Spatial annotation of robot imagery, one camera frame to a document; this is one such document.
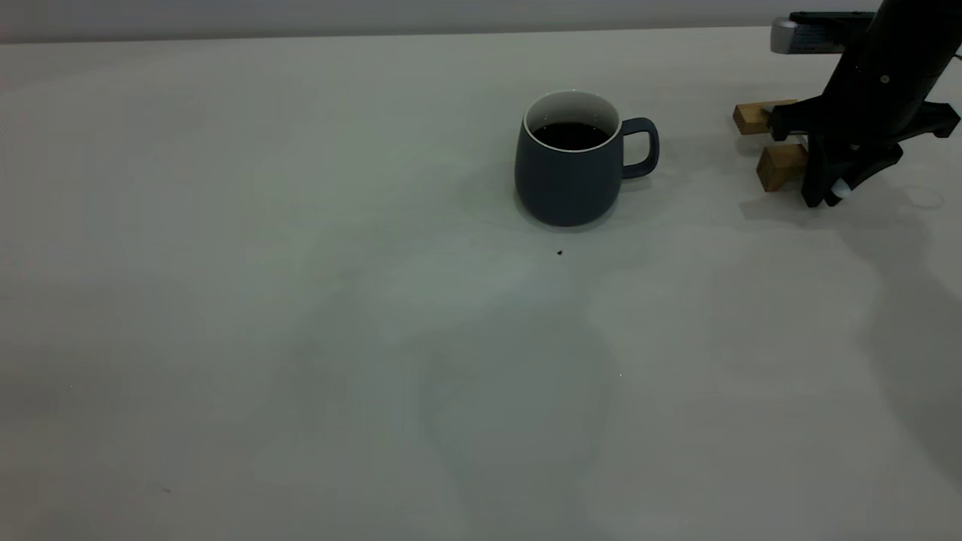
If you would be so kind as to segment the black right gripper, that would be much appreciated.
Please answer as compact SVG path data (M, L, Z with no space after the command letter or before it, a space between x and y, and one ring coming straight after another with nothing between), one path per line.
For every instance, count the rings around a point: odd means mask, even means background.
M848 198L863 181L893 167L903 157L897 143L928 133L951 136L958 112L927 101L950 61L949 55L925 61L905 54L844 53L821 95L772 109L767 130L778 141L790 134L835 140L836 179L824 141L808 141L800 190L808 208L832 207L835 198Z

